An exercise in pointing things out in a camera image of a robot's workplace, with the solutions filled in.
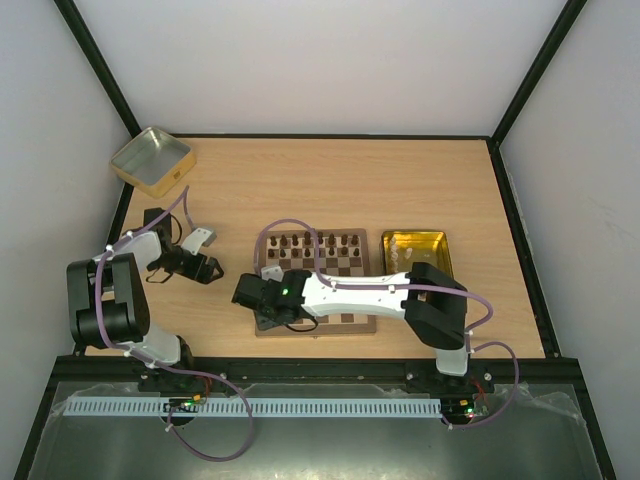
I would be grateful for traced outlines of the wooden chess board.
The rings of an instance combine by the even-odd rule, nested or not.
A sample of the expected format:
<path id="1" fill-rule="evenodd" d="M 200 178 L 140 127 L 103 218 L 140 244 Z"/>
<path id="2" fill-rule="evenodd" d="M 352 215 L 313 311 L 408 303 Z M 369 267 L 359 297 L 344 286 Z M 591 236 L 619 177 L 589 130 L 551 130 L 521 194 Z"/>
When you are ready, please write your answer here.
<path id="1" fill-rule="evenodd" d="M 319 230 L 314 242 L 305 230 L 270 230 L 259 236 L 254 247 L 257 268 L 278 266 L 326 275 L 363 277 L 370 274 L 367 234 L 363 229 Z M 363 314 L 332 314 L 314 320 L 302 318 L 292 326 L 278 326 L 260 315 L 255 316 L 255 335 L 259 338 L 331 335 L 372 335 L 376 317 Z"/>

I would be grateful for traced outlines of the gold tin with white pieces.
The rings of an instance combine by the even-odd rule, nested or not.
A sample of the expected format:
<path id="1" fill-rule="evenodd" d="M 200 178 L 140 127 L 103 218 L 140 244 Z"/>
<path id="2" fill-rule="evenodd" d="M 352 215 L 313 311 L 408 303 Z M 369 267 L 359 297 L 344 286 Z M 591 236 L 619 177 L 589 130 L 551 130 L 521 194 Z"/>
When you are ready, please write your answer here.
<path id="1" fill-rule="evenodd" d="M 385 231 L 381 237 L 385 274 L 400 274 L 411 283 L 455 288 L 447 236 L 442 231 Z"/>

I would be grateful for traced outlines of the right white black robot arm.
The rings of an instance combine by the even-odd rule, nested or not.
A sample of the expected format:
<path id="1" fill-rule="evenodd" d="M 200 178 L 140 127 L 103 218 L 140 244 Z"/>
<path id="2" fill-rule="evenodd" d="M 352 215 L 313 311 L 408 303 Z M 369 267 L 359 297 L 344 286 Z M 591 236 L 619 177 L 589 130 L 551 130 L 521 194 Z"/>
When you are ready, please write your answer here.
<path id="1" fill-rule="evenodd" d="M 408 272 L 344 277 L 289 270 L 265 278 L 243 274 L 232 302 L 275 326 L 299 319 L 362 314 L 404 321 L 436 353 L 436 379 L 460 390 L 471 379 L 465 325 L 470 293 L 431 264 L 415 262 Z"/>

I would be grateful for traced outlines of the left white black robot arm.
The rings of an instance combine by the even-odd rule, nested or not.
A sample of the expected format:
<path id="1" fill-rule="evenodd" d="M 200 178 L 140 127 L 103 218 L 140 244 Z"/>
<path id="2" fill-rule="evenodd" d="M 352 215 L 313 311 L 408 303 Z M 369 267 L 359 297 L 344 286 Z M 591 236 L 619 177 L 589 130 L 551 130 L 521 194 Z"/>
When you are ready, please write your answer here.
<path id="1" fill-rule="evenodd" d="M 191 370 L 194 361 L 186 341 L 152 322 L 142 274 L 162 270 L 167 279 L 178 275 L 203 285 L 221 279 L 219 261 L 201 252 L 216 233 L 196 225 L 185 233 L 175 215 L 160 207 L 144 211 L 143 225 L 149 229 L 125 234 L 106 260 L 97 255 L 68 265 L 71 336 L 80 347 L 119 350 L 149 369 L 166 365 Z"/>

